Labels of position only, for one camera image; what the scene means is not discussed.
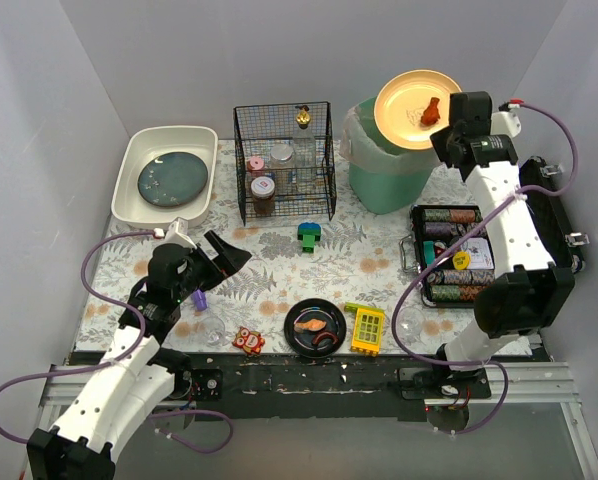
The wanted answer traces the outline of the yellow plate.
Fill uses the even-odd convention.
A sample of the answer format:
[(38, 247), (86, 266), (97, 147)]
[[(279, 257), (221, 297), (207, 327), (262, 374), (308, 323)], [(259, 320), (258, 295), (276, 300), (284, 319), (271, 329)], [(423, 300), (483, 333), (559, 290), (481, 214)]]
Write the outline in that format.
[[(432, 148), (430, 136), (449, 124), (450, 96), (462, 91), (451, 77), (434, 70), (418, 69), (390, 80), (375, 99), (374, 120), (379, 132), (393, 145), (413, 151)], [(438, 119), (421, 122), (437, 99)]]

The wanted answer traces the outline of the brown sauce jar white lid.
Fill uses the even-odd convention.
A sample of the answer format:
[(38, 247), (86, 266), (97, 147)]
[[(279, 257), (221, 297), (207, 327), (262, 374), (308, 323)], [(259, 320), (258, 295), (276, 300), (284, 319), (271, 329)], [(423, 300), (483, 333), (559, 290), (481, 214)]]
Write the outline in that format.
[(270, 177), (254, 178), (250, 185), (253, 208), (258, 215), (271, 215), (275, 208), (275, 182)]

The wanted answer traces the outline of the blue ceramic plate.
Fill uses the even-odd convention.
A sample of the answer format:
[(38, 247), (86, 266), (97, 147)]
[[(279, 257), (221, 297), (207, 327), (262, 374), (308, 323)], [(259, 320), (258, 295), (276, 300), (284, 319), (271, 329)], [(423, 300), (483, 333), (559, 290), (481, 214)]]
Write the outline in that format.
[(208, 179), (208, 168), (200, 157), (175, 151), (151, 160), (139, 174), (137, 189), (149, 204), (158, 208), (174, 208), (195, 200)]

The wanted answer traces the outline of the small black plate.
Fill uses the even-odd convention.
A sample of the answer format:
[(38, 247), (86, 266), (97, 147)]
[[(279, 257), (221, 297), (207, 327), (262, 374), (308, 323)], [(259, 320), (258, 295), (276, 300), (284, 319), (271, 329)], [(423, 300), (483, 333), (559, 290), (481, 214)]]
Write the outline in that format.
[(286, 314), (284, 335), (298, 355), (320, 359), (333, 355), (343, 345), (347, 325), (333, 303), (319, 298), (298, 302)]

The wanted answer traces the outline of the pink lid toothpick jar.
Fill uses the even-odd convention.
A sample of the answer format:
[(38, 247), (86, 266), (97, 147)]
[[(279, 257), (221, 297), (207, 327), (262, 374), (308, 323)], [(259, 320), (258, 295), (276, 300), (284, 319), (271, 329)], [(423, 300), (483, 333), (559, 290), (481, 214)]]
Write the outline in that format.
[(257, 178), (265, 174), (265, 160), (259, 156), (251, 156), (246, 160), (246, 168), (253, 178)]

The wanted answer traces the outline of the clear glass bottle gold cap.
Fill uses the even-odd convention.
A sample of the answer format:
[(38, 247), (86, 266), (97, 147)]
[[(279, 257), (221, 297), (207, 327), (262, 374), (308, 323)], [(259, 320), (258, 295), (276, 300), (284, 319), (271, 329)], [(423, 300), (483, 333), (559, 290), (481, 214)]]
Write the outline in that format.
[(296, 106), (296, 129), (293, 135), (296, 186), (300, 193), (313, 194), (316, 180), (316, 140), (312, 117), (307, 105)]

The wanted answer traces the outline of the silver lid pepper jar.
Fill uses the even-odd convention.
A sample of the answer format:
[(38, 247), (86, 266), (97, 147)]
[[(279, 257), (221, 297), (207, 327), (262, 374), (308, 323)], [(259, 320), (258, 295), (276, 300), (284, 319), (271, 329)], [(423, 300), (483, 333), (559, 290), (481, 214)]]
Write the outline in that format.
[(271, 170), (273, 171), (279, 194), (291, 194), (294, 187), (294, 150), (287, 143), (276, 143), (270, 150)]

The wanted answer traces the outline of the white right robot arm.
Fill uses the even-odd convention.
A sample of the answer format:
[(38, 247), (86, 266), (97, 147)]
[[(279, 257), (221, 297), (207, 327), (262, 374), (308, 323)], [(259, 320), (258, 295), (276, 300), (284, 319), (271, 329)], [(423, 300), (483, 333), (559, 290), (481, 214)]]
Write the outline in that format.
[(521, 184), (513, 135), (494, 133), (491, 116), (488, 93), (453, 93), (449, 124), (431, 137), (476, 200), (495, 265), (493, 283), (475, 297), (473, 320), (438, 350), (451, 372), (478, 370), (504, 346), (550, 326), (575, 284), (544, 246), (526, 203), (530, 192), (550, 192)]

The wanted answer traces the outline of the red chicken drumstick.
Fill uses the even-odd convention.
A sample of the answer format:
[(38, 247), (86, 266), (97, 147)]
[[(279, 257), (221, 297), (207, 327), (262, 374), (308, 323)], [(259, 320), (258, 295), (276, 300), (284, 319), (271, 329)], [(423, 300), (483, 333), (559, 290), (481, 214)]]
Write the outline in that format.
[(440, 113), (439, 113), (439, 102), (440, 99), (438, 97), (431, 97), (429, 104), (424, 109), (420, 117), (420, 124), (425, 127), (430, 127), (435, 125), (440, 120)]

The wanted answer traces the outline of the left clear glass cup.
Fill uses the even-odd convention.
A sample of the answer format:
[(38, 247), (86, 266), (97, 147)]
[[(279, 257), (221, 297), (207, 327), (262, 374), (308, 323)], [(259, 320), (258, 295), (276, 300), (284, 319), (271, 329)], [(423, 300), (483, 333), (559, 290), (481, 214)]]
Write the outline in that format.
[(225, 324), (217, 316), (211, 315), (199, 323), (198, 333), (203, 345), (218, 347), (224, 344)]

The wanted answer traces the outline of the green blue chip stack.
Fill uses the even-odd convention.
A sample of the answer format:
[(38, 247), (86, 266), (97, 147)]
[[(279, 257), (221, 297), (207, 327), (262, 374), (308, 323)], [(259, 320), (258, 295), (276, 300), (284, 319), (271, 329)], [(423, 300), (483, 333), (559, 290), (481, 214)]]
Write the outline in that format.
[(451, 222), (449, 209), (424, 209), (422, 218), (425, 222)]

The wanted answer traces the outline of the red owl toy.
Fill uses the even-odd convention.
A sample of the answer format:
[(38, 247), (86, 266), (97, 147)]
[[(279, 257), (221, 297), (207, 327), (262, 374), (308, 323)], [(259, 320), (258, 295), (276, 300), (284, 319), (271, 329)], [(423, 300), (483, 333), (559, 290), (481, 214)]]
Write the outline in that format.
[(265, 339), (259, 332), (241, 326), (232, 341), (232, 345), (248, 356), (259, 355), (265, 345)]

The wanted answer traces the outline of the blue orange loose chips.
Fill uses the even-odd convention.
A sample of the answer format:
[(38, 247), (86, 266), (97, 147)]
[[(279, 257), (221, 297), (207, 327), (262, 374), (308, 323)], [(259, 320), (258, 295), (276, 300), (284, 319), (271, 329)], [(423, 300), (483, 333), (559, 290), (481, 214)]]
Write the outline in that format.
[(485, 228), (479, 229), (477, 223), (468, 223), (468, 224), (456, 223), (455, 227), (457, 230), (457, 236), (459, 236), (459, 237), (465, 236), (465, 235), (469, 234), (470, 232), (474, 232), (474, 235), (473, 235), (474, 238), (486, 238), (488, 236), (487, 230)]

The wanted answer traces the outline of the blue orange chip stack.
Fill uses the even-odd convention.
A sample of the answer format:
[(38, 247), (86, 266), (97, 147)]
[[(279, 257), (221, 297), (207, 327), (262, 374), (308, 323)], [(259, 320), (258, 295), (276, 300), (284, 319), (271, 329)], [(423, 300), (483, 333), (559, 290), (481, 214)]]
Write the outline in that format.
[(491, 270), (437, 270), (427, 276), (431, 285), (486, 286), (494, 282)]

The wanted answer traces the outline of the right clear glass cup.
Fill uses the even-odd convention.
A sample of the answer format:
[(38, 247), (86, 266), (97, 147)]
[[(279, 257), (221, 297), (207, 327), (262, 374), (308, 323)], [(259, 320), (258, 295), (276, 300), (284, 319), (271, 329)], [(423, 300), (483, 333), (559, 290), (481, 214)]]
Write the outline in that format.
[(397, 317), (397, 332), (404, 342), (413, 342), (421, 335), (425, 318), (421, 310), (414, 307), (402, 307)]

